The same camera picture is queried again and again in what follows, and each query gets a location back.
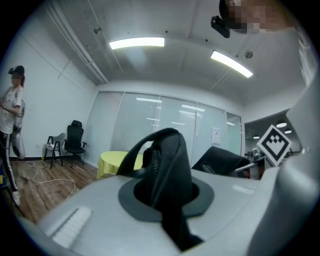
white t-shirt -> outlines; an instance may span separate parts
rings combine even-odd
[[[15,106],[21,106],[24,89],[21,85],[12,88],[7,95],[4,95],[3,106],[13,109]],[[4,134],[12,134],[15,123],[15,115],[0,108],[0,131]]]

camera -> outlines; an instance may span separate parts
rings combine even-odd
[[[224,24],[224,21],[219,16],[211,18],[211,27],[218,31],[224,38],[230,37],[230,28]]]

yellow table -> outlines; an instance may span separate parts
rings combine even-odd
[[[119,166],[122,160],[128,152],[123,151],[107,151],[100,155],[98,162],[98,173],[96,179],[99,180],[105,174],[117,174]],[[134,170],[138,170],[142,167],[143,155],[138,154],[134,163]]]

black cap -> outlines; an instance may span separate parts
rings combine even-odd
[[[8,74],[12,75],[13,73],[18,73],[22,76],[25,75],[25,68],[23,66],[14,66],[10,68]]]

white sneaker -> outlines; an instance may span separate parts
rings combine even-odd
[[[20,194],[19,194],[19,192],[18,191],[14,191],[13,193],[12,193],[12,197],[13,197],[13,200],[14,200],[14,202],[16,203],[16,205],[19,207],[20,206]]]

